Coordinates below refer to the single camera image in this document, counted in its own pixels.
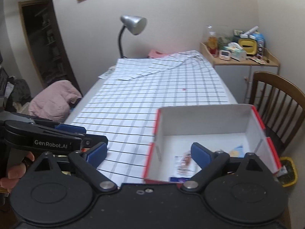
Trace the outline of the person's left hand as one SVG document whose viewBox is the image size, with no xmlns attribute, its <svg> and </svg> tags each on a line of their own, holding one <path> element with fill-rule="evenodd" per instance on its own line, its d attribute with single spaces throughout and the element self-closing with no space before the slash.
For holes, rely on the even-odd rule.
<svg viewBox="0 0 305 229">
<path fill-rule="evenodd" d="M 1 191 L 6 190 L 8 193 L 11 193 L 12 189 L 25 175 L 29 167 L 29 164 L 25 159 L 28 159 L 31 163 L 33 163 L 35 161 L 35 156 L 32 152 L 28 152 L 20 164 L 14 165 L 8 169 L 7 177 L 1 178 Z"/>
</svg>

